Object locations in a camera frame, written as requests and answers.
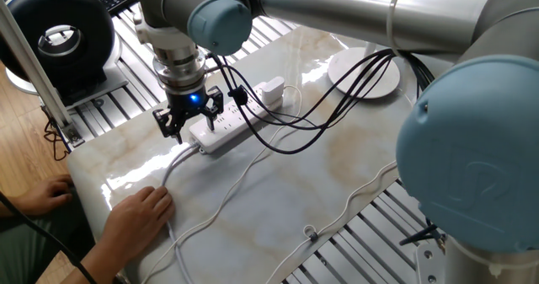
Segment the power strip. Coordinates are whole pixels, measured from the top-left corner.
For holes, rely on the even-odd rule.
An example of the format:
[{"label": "power strip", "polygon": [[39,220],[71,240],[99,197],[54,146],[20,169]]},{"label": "power strip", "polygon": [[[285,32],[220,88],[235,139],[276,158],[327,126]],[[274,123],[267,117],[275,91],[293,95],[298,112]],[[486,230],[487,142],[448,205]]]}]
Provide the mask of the power strip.
[{"label": "power strip", "polygon": [[[261,82],[253,87],[254,92],[268,110],[276,110],[282,106],[284,89],[285,79],[282,77],[274,78],[267,83]],[[251,97],[248,99],[247,106],[259,117],[267,115],[266,111]],[[248,110],[245,108],[243,110],[251,123],[254,124],[259,121]],[[206,119],[202,119],[189,128],[192,138],[200,144],[200,147],[206,153],[213,153],[242,131],[248,129],[247,123],[234,101],[225,105],[223,113],[217,116],[214,121],[214,126],[214,131],[211,131],[208,128]]]}]

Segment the wooden floor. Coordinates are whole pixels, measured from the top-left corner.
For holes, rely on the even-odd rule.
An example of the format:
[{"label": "wooden floor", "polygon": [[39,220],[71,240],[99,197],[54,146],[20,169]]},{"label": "wooden floor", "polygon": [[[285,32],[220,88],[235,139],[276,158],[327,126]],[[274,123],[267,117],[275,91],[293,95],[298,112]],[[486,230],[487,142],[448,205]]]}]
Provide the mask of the wooden floor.
[{"label": "wooden floor", "polygon": [[[66,161],[54,160],[52,144],[43,137],[46,123],[38,98],[11,85],[0,63],[0,190],[6,195],[20,195],[35,182],[67,173]],[[61,156],[63,144],[57,146]],[[58,284],[72,269],[60,253],[38,283]]]}]

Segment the black cable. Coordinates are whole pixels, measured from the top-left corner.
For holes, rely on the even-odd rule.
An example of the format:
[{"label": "black cable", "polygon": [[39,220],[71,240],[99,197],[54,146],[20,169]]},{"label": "black cable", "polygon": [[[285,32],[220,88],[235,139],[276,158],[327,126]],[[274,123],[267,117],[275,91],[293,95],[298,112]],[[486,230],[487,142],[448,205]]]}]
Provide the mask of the black cable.
[{"label": "black cable", "polygon": [[[363,96],[361,97],[362,99],[366,97],[366,95],[368,95],[370,93],[370,91],[375,87],[377,86],[377,84],[380,82],[380,80],[382,79],[382,77],[384,76],[384,74],[386,74],[386,70],[389,68],[389,65],[391,64],[391,59],[387,60],[387,64],[386,66],[384,67],[384,71],[382,72],[382,75],[376,80],[376,82],[374,82],[371,86],[371,88],[369,88],[369,90],[363,94]],[[343,115],[340,117],[340,119],[338,119],[337,121],[335,121],[329,128],[332,128],[334,127],[335,125],[339,124],[347,115],[348,113],[359,103],[360,101],[357,99],[344,113]]]},{"label": "black cable", "polygon": [[[374,75],[376,74],[376,72],[373,72],[369,78],[367,78],[363,84],[360,86],[360,88],[355,92],[355,94],[352,94],[351,92],[355,89],[355,87],[357,86],[357,84],[359,83],[359,81],[371,70],[371,68],[378,62],[380,61],[382,58],[383,58],[383,54],[382,53],[379,53],[379,52],[391,52],[391,50],[385,50],[385,51],[378,51],[377,53],[375,54],[372,54],[366,58],[364,58],[362,61],[358,62],[355,66],[352,67],[352,69],[350,69],[337,83],[335,83],[327,92],[326,94],[304,115],[302,116],[300,119],[298,120],[295,120],[295,121],[290,121],[290,122],[285,122],[283,121],[282,119],[279,119],[277,118],[276,116],[272,115],[272,111],[271,110],[268,110],[264,104],[261,103],[261,101],[258,99],[258,97],[255,98],[255,100],[257,101],[257,103],[259,103],[261,105],[262,108],[264,108],[264,110],[269,114],[269,115],[272,115],[273,118],[275,118],[276,120],[278,120],[279,122],[281,122],[282,124],[286,124],[287,126],[289,127],[292,127],[292,128],[296,128],[298,130],[316,130],[316,129],[322,129],[323,128],[323,125],[319,125],[319,126],[314,126],[314,127],[305,127],[305,126],[294,126],[294,124],[296,124],[297,122],[299,121],[304,121],[307,116],[309,116],[321,103],[322,101],[324,101],[328,95],[340,84],[344,81],[344,79],[350,75],[359,65],[361,65],[363,62],[365,62],[365,60],[369,60],[371,59],[373,56],[375,56],[375,60],[370,62],[365,70],[363,72],[360,73],[360,76],[352,83],[352,85],[350,86],[348,92],[345,94],[343,100],[341,100],[341,103],[345,102],[347,99],[350,100],[350,102],[347,102],[345,103],[345,107],[348,107],[351,103],[351,101],[354,101],[354,97],[358,95],[358,93],[361,92],[361,90],[370,82],[371,78],[374,77]],[[249,83],[247,82],[247,80],[245,79],[245,77],[234,67],[229,67],[229,69],[232,69],[242,80],[243,82],[245,83],[245,85],[247,86],[248,90],[251,91],[252,93],[254,93],[254,90],[253,88],[249,85]],[[335,116],[335,119],[341,115],[341,113],[344,112],[344,110],[340,110],[338,111],[337,115]]]},{"label": "black cable", "polygon": [[427,240],[427,239],[436,239],[432,234],[427,234],[421,238],[417,238],[414,240],[414,242],[419,242],[419,241],[424,241],[424,240]]},{"label": "black cable", "polygon": [[417,99],[419,99],[419,91],[420,91],[419,83],[416,83],[416,86],[415,86],[415,98],[416,98],[416,101],[417,101]]},{"label": "black cable", "polygon": [[[427,226],[430,226],[430,225],[433,224],[433,223],[430,221],[430,219],[428,219],[427,217],[425,217],[424,220],[426,221]],[[433,231],[431,235],[432,235],[432,238],[434,238],[434,239],[440,239],[440,238],[442,238],[442,234],[439,233],[438,230]]]},{"label": "black cable", "polygon": [[[408,62],[410,63],[410,66],[414,70],[414,74],[416,75],[416,78],[418,80],[418,94],[419,94],[419,89],[421,88],[422,90],[424,90],[426,87],[428,87],[430,82],[434,79],[434,76],[428,70],[428,68],[417,57],[413,56],[411,53],[406,52],[406,51],[402,51],[402,53],[403,53],[404,58],[406,58],[408,60]],[[271,150],[273,150],[273,151],[275,151],[277,153],[295,154],[295,153],[299,153],[300,151],[303,151],[303,150],[307,149],[308,147],[310,147],[325,132],[326,129],[328,129],[330,127],[333,127],[334,125],[338,124],[348,114],[348,112],[350,112],[350,110],[359,102],[359,100],[355,99],[355,97],[357,97],[361,93],[361,91],[372,80],[372,78],[374,76],[376,76],[376,74],[380,71],[380,69],[384,65],[386,65],[386,67],[384,68],[384,71],[382,73],[382,76],[383,76],[383,74],[387,70],[389,62],[395,57],[395,54],[392,52],[391,49],[386,49],[386,50],[383,50],[383,51],[375,52],[375,53],[371,54],[370,56],[365,57],[363,60],[356,63],[339,81],[337,81],[337,83],[335,83],[324,94],[324,96],[304,116],[294,117],[295,120],[290,121],[290,122],[283,121],[279,117],[275,116],[275,113],[273,111],[268,110],[265,107],[265,105],[262,104],[261,100],[258,98],[258,96],[254,92],[253,88],[250,86],[250,84],[248,83],[246,78],[236,68],[229,66],[227,64],[226,59],[225,59],[226,64],[223,66],[221,61],[218,59],[218,57],[216,57],[215,55],[210,55],[210,57],[214,58],[214,60],[216,61],[217,66],[221,70],[221,74],[225,78],[225,82],[227,83],[227,86],[228,86],[228,88],[230,90],[229,95],[238,94],[238,92],[241,93],[242,91],[247,92],[247,94],[251,95],[251,97],[257,102],[257,104],[259,104],[269,115],[271,115],[279,123],[270,122],[270,121],[261,119],[261,117],[259,117],[259,116],[254,115],[257,119],[262,120],[262,121],[264,121],[266,123],[269,123],[269,124],[273,124],[273,125],[277,125],[277,126],[289,126],[289,127],[296,128],[296,129],[299,129],[299,130],[317,130],[318,129],[318,133],[308,143],[306,143],[305,145],[303,145],[302,147],[300,147],[298,149],[286,151],[286,150],[281,150],[279,148],[273,147],[270,144],[268,144],[258,134],[258,132],[254,129],[252,123],[249,121],[248,117],[246,116],[246,114],[245,114],[245,112],[243,110],[243,105],[239,104],[239,102],[237,101],[238,100],[237,97],[234,97],[234,100],[236,100],[236,103],[238,105],[238,109],[239,109],[240,113],[242,114],[243,119],[248,124],[248,127],[251,130],[251,132],[255,135],[255,137],[257,137],[259,139],[260,142],[262,142],[267,148],[269,148],[269,149],[271,149]],[[328,95],[335,88],[337,88],[337,86],[340,83],[342,83],[358,66],[360,66],[361,64],[371,60],[372,58],[374,58],[374,60],[369,62],[366,65],[366,68],[360,72],[360,75],[352,83],[351,87],[346,92],[345,96],[340,100],[338,106],[334,109],[334,112],[332,113],[332,115],[328,118],[328,120],[325,123],[323,123],[322,125],[314,125],[314,124],[311,123],[312,127],[309,127],[309,126],[295,126],[294,125],[296,123],[299,123],[300,121],[305,121],[307,119],[307,117],[328,97]],[[378,64],[378,66],[376,67],[374,72],[372,72],[371,75],[369,75],[369,77],[363,83],[361,83],[361,85],[356,89],[356,87],[358,86],[360,81],[363,79],[363,77],[380,61],[382,61],[382,62],[380,64]],[[228,80],[228,77],[227,77],[227,74],[226,74],[224,68],[228,69],[228,72],[231,75],[231,78],[232,78],[232,81],[234,82],[234,85],[237,86],[232,71],[234,71],[234,73],[236,73],[243,80],[243,83],[245,84],[245,87],[246,87],[247,91],[245,90],[245,88],[243,90],[241,90],[238,87],[232,88],[232,85],[230,84],[230,81]],[[380,81],[380,78],[378,78],[378,80],[375,82],[375,84],[371,86],[371,88],[367,91],[367,93],[369,93],[374,88],[374,86],[377,85],[377,83],[379,81]]]},{"label": "black cable", "polygon": [[438,229],[438,226],[431,224],[427,228],[422,229],[421,231],[405,238],[404,240],[400,241],[398,244],[403,246],[406,244],[410,244],[413,242],[420,241],[423,237],[427,236],[427,234],[434,232],[436,229]]},{"label": "black cable", "polygon": [[[268,121],[266,120],[265,118],[263,118],[262,116],[260,115],[257,115],[253,110],[251,110],[249,108],[249,106],[245,105],[245,108],[247,109],[247,111],[253,115],[255,118],[257,118],[259,121],[262,121],[263,123],[266,123],[266,124],[270,124],[270,125],[274,125],[274,126],[287,126],[287,124],[283,124],[283,123],[276,123],[276,122],[273,122],[273,121]],[[294,118],[294,119],[299,119],[300,117],[299,116],[295,116],[295,115],[287,115],[287,114],[284,114],[284,113],[280,113],[280,112],[277,112],[277,111],[273,111],[273,113],[275,115],[282,115],[282,116],[288,116],[288,117],[291,117],[291,118]],[[316,126],[316,124],[314,124],[313,122],[311,122],[310,120],[308,119],[305,119],[305,121],[307,123],[309,123],[311,126]]]},{"label": "black cable", "polygon": [[[347,73],[344,74],[344,76],[339,79],[339,81],[337,81],[334,85],[332,85],[328,91],[322,96],[322,98],[320,98],[320,100],[305,114],[303,115],[302,117],[300,117],[300,119],[298,120],[295,120],[295,121],[291,121],[290,124],[296,124],[296,123],[299,123],[300,121],[304,120],[305,118],[307,118],[328,96],[331,92],[333,92],[337,86],[339,86],[339,84],[341,84],[357,67],[359,67],[360,65],[362,65],[363,63],[369,61],[371,58],[374,58],[376,56],[384,56],[387,54],[387,51],[390,51],[390,50],[384,50],[384,51],[378,51],[378,52],[375,52],[373,54],[371,54],[370,56],[367,56],[365,57],[363,60],[359,61],[358,63],[356,63]],[[230,67],[230,69],[232,69],[242,80],[243,82],[248,86],[248,89],[249,90],[253,90],[250,85],[248,84],[247,80],[245,79],[245,77],[234,67]]]},{"label": "black cable", "polygon": [[[355,86],[357,85],[357,83],[365,76],[366,72],[369,72],[369,70],[371,69],[372,66],[374,66],[373,64],[376,63],[377,61],[375,62],[371,62],[369,63],[365,70],[362,71],[360,73],[360,75],[358,76],[358,78],[354,81],[354,83],[352,84],[352,86],[350,87],[350,89],[347,91],[346,93],[346,98],[349,98],[350,95],[351,95],[351,92],[354,90]],[[223,74],[224,73],[224,67],[221,68],[221,72]],[[361,86],[357,89],[356,91],[356,95],[358,93],[361,92],[361,90],[363,90],[363,88],[366,86],[366,83],[363,83],[361,84]],[[281,154],[296,154],[296,153],[300,153],[302,152],[303,150],[309,148],[312,144],[314,144],[321,136],[322,134],[328,129],[329,125],[331,124],[332,121],[334,121],[338,116],[339,116],[339,111],[341,110],[341,108],[343,108],[343,106],[345,105],[345,99],[341,100],[339,102],[339,104],[337,105],[337,107],[335,108],[333,114],[329,117],[328,121],[324,124],[322,124],[322,127],[320,128],[320,130],[318,131],[318,133],[309,141],[307,142],[305,145],[303,145],[302,147],[299,147],[297,149],[294,149],[294,150],[282,150],[282,149],[279,149],[277,147],[274,147],[272,145],[270,145],[269,143],[267,143],[259,134],[258,132],[254,129],[253,127],[253,124],[250,122],[250,120],[248,119],[248,117],[245,115],[245,111],[243,111],[243,108],[240,104],[237,105],[240,113],[242,114],[242,117],[243,119],[245,120],[245,122],[247,123],[247,126],[249,127],[249,129],[251,130],[251,132],[254,134],[254,136],[259,139],[259,141],[264,144],[268,149],[271,149],[272,151],[275,151],[276,153],[281,153]]]},{"label": "black cable", "polygon": [[234,78],[234,75],[232,74],[232,70],[230,70],[230,67],[228,66],[227,59],[225,57],[222,58],[223,61],[225,61],[225,65],[228,67],[228,73],[230,73],[230,77],[232,78],[232,82],[234,83],[234,87],[237,88],[236,79]]},{"label": "black cable", "polygon": [[84,268],[83,263],[81,263],[81,261],[77,259],[77,256],[75,256],[75,254],[71,252],[71,250],[69,250],[69,248],[66,247],[66,245],[64,245],[55,236],[48,233],[46,230],[38,226],[32,220],[30,220],[29,217],[26,217],[26,215],[24,215],[19,209],[17,209],[17,207],[15,207],[15,205],[13,205],[11,201],[9,201],[9,199],[2,192],[0,192],[0,202],[2,202],[2,204],[4,204],[6,208],[9,209],[9,211],[14,216],[20,217],[22,221],[26,223],[26,225],[28,225],[30,228],[34,229],[37,233],[39,233],[40,235],[42,235],[43,237],[51,241],[53,244],[55,244],[56,247],[58,247],[58,249],[61,250],[61,252],[63,252],[67,256],[67,258],[71,261],[73,266],[77,267],[81,271],[83,276],[86,278],[86,280],[88,280],[90,284],[97,284],[97,282],[92,278],[92,276],[86,270],[86,268]]},{"label": "black cable", "polygon": [[42,107],[41,109],[43,110],[43,112],[45,113],[45,115],[46,115],[46,117],[48,119],[47,124],[45,125],[45,129],[44,129],[45,135],[43,137],[48,142],[52,143],[53,158],[54,158],[55,161],[60,162],[64,158],[67,158],[67,155],[70,152],[67,151],[67,150],[64,150],[64,155],[61,158],[58,158],[57,152],[56,152],[56,143],[57,142],[63,142],[66,149],[68,149],[69,146],[66,144],[64,139],[58,134],[59,129],[58,129],[58,125],[56,124],[56,121],[49,114],[46,113],[45,107]]}]

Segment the cable clip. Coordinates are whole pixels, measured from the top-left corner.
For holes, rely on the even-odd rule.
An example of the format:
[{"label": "cable clip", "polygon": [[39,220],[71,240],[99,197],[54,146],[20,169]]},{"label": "cable clip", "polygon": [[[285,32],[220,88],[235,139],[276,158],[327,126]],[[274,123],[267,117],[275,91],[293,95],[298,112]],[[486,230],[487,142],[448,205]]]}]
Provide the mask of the cable clip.
[{"label": "cable clip", "polygon": [[247,104],[247,91],[245,91],[245,87],[243,85],[240,85],[236,89],[230,90],[230,92],[228,92],[228,96],[233,98],[238,106],[243,106]]},{"label": "cable clip", "polygon": [[309,238],[311,239],[311,242],[316,242],[318,240],[318,233],[312,233]]}]

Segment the marble table surface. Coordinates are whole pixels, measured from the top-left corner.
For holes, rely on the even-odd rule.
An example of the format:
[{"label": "marble table surface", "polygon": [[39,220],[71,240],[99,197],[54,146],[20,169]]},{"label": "marble table surface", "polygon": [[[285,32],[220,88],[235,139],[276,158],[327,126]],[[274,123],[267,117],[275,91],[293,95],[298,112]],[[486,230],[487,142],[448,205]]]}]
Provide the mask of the marble table surface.
[{"label": "marble table surface", "polygon": [[[286,85],[301,90],[304,113],[331,87],[327,69],[332,55],[364,45],[360,40],[301,27],[235,67],[252,85],[284,77]],[[292,156],[267,152],[248,171],[215,223],[181,247],[195,283],[265,283],[274,268],[305,239],[304,226],[312,224],[319,229],[332,222],[342,212],[349,193],[395,159],[398,130],[411,109],[404,94],[413,98],[415,93],[411,69],[401,61],[397,65],[401,81],[392,94],[359,102],[306,151]],[[435,66],[435,71],[442,71],[444,66]],[[213,85],[226,92],[220,74],[208,78],[208,88]],[[342,96],[338,91],[329,95],[310,119],[325,121]],[[295,114],[299,107],[297,93],[287,89],[283,111]],[[184,140],[189,140],[187,127],[197,120],[199,117],[186,124]],[[259,127],[266,139],[276,130],[274,126]],[[312,135],[286,128],[274,143],[281,148],[299,147]],[[96,239],[112,207],[144,186],[159,186],[167,165],[188,145],[163,138],[151,112],[146,112],[70,155],[68,166]],[[215,212],[261,149],[258,140],[245,132],[212,155],[193,154],[173,171],[167,187],[177,207],[172,219],[176,236]],[[300,249],[272,282],[288,276],[397,175],[396,171],[387,174],[379,185],[357,196],[350,213],[318,242]],[[131,282],[140,282],[170,244],[163,230],[145,253],[125,268]],[[172,252],[156,271],[149,283],[184,283]]]}]

